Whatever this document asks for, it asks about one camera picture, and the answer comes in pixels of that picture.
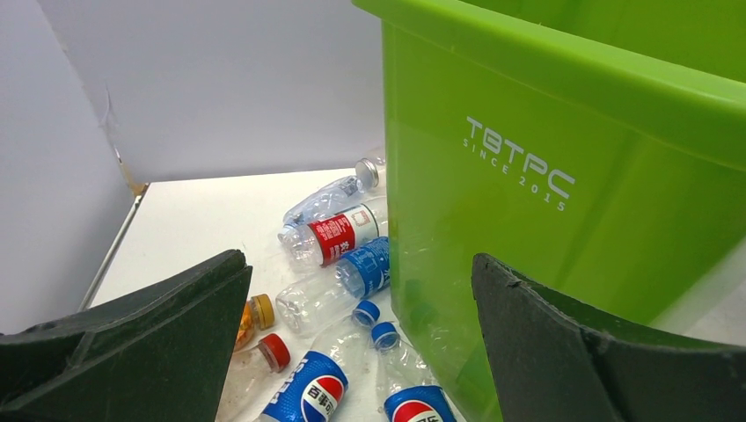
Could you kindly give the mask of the green plastic bin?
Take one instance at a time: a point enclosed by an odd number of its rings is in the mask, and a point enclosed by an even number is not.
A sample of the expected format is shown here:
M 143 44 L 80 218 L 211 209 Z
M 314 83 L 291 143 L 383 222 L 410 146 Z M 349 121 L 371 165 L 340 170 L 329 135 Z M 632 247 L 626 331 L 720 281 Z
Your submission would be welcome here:
M 687 331 L 745 290 L 742 1 L 360 1 L 381 21 L 391 306 L 469 421 L 501 409 L 488 253 Z

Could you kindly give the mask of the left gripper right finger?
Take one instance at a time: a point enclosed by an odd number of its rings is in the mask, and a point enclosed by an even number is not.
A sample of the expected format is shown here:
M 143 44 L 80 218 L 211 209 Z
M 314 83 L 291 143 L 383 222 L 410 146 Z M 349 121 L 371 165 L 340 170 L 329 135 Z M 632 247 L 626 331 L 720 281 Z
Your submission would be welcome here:
M 485 254 L 477 303 L 506 421 L 742 421 L 745 350 L 636 324 Z

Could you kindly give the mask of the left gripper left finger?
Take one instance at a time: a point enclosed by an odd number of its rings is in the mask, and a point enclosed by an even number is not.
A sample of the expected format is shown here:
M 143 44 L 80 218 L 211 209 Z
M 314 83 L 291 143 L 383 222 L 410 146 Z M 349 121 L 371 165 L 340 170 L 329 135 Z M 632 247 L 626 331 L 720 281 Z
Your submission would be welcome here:
M 227 250 L 1 338 L 4 421 L 212 421 L 251 283 Z

